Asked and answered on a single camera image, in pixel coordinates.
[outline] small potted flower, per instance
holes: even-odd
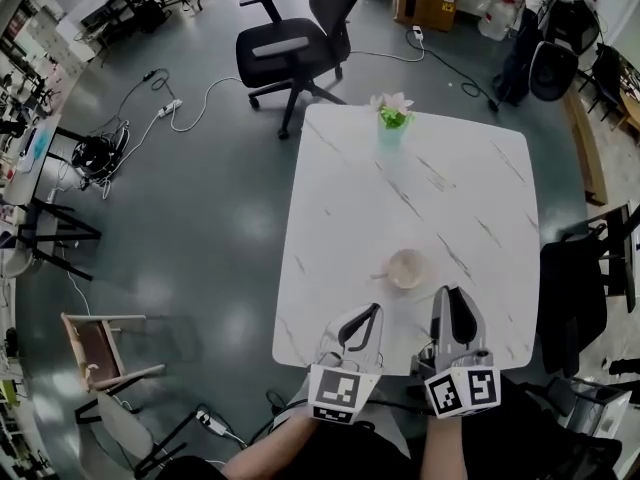
[[[404,93],[393,96],[371,96],[369,106],[378,114],[378,138],[387,146],[397,146],[407,126],[413,120],[413,114],[408,109],[413,101],[405,100]]]

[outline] extension cord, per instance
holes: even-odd
[[[219,436],[223,436],[227,433],[227,427],[225,427],[219,421],[214,420],[211,416],[209,416],[206,412],[202,410],[196,413],[196,419],[200,423],[202,423],[205,427],[211,429],[213,432],[215,432]]]
[[[158,117],[164,117],[167,114],[172,114],[175,109],[178,109],[182,106],[182,100],[173,100],[168,105],[165,105],[160,110],[158,110]]]
[[[416,36],[416,39],[420,42],[422,42],[424,39],[424,36],[422,35],[422,29],[418,25],[413,26],[413,35]]]

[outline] glass vase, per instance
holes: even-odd
[[[382,147],[395,149],[400,146],[402,136],[406,131],[411,119],[406,119],[402,126],[398,128],[387,128],[386,123],[378,114],[378,142]]]

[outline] black backpack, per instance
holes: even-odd
[[[155,0],[147,0],[136,7],[136,15],[140,22],[140,30],[145,34],[151,34],[168,18],[168,15]]]

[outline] marble tabletop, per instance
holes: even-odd
[[[327,324],[366,303],[384,312],[382,373],[407,375],[428,342],[433,296],[457,284],[474,299],[500,369],[531,359],[538,312],[536,195],[524,136],[414,113],[399,147],[367,107],[307,111],[284,247],[273,357],[307,366]],[[416,249],[425,281],[381,278]]]

